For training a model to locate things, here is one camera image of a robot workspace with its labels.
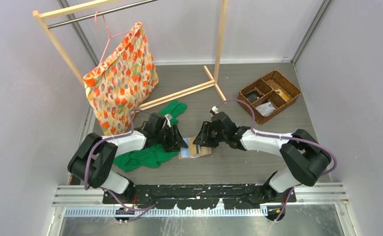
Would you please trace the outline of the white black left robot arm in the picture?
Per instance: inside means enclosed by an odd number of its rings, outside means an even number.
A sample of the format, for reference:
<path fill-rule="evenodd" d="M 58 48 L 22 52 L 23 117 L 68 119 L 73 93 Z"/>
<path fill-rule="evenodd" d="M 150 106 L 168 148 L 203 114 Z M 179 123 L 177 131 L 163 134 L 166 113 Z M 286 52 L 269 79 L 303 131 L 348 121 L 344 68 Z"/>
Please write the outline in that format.
<path fill-rule="evenodd" d="M 188 145 L 182 138 L 177 125 L 167 116 L 152 113 L 140 128 L 115 136 L 88 134 L 73 157 L 67 170 L 84 181 L 87 187 L 104 188 L 115 193 L 123 204 L 134 196 L 130 180 L 112 171 L 116 156 L 142 150 L 160 144 L 165 152 L 180 151 Z"/>

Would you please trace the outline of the pink leather card holder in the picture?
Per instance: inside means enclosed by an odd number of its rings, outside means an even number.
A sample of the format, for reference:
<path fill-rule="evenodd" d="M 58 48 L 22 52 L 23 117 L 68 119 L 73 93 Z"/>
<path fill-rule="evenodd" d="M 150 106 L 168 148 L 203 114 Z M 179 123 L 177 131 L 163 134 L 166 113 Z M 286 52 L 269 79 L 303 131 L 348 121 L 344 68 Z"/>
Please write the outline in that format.
<path fill-rule="evenodd" d="M 203 157 L 211 154 L 210 147 L 203 147 L 193 144 L 195 137 L 184 138 L 185 143 L 188 145 L 187 148 L 181 148 L 178 158 L 179 159 L 194 159 Z"/>

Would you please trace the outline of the woven wicker divided basket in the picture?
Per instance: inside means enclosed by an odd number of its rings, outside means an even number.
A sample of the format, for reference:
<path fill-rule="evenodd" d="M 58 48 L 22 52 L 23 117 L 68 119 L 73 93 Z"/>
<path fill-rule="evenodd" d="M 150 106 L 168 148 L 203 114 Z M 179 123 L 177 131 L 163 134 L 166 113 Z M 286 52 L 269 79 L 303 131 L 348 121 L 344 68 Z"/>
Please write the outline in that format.
<path fill-rule="evenodd" d="M 287 94 L 287 96 L 290 97 L 290 100 L 285 102 L 279 95 L 274 92 L 275 89 L 281 89 L 284 93 Z M 245 94 L 252 90 L 257 90 L 258 92 L 262 93 L 262 97 L 254 103 L 250 103 L 245 98 Z M 295 103 L 300 95 L 301 90 L 293 82 L 291 82 L 278 70 L 273 70 L 241 89 L 238 92 L 237 99 L 244 102 L 241 107 L 249 115 L 254 113 L 255 121 L 262 125 Z M 264 117 L 256 110 L 256 106 L 266 102 L 272 102 L 276 110 L 271 115 Z"/>

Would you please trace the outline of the gold striped credit card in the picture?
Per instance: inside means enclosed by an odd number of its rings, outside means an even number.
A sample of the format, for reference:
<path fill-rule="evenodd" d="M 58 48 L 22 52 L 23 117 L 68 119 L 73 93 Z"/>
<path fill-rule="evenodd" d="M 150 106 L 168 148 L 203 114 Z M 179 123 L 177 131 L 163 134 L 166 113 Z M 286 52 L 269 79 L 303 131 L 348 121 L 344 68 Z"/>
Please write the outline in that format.
<path fill-rule="evenodd" d="M 189 146 L 189 156 L 192 158 L 197 158 L 201 156 L 206 156 L 211 154 L 210 147 L 203 147 L 199 145 L 190 145 Z"/>

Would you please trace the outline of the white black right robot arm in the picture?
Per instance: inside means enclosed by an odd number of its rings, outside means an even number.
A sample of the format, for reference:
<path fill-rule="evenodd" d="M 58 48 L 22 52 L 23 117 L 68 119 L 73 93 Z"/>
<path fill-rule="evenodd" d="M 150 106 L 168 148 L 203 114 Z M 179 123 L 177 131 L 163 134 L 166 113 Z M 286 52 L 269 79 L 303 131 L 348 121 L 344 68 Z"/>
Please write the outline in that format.
<path fill-rule="evenodd" d="M 276 202 L 284 192 L 297 185 L 313 186 L 331 163 L 331 155 L 305 130 L 276 134 L 261 132 L 248 126 L 237 126 L 230 117 L 219 112 L 202 124 L 195 145 L 216 148 L 224 142 L 232 149 L 262 151 L 281 157 L 286 169 L 275 172 L 264 186 L 264 196 Z"/>

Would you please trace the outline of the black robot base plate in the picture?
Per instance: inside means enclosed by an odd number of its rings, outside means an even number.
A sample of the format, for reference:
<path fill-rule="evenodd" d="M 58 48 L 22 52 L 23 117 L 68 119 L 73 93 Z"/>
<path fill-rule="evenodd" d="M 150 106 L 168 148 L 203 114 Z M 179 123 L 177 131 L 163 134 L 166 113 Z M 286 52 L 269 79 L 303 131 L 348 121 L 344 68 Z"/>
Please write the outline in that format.
<path fill-rule="evenodd" d="M 157 209 L 214 209 L 223 205 L 225 209 L 255 209 L 261 204 L 279 206 L 285 200 L 296 201 L 294 193 L 268 193 L 261 184 L 130 184 L 123 194 L 114 199 L 104 193 L 104 204 L 135 204 L 139 208 L 154 206 Z"/>

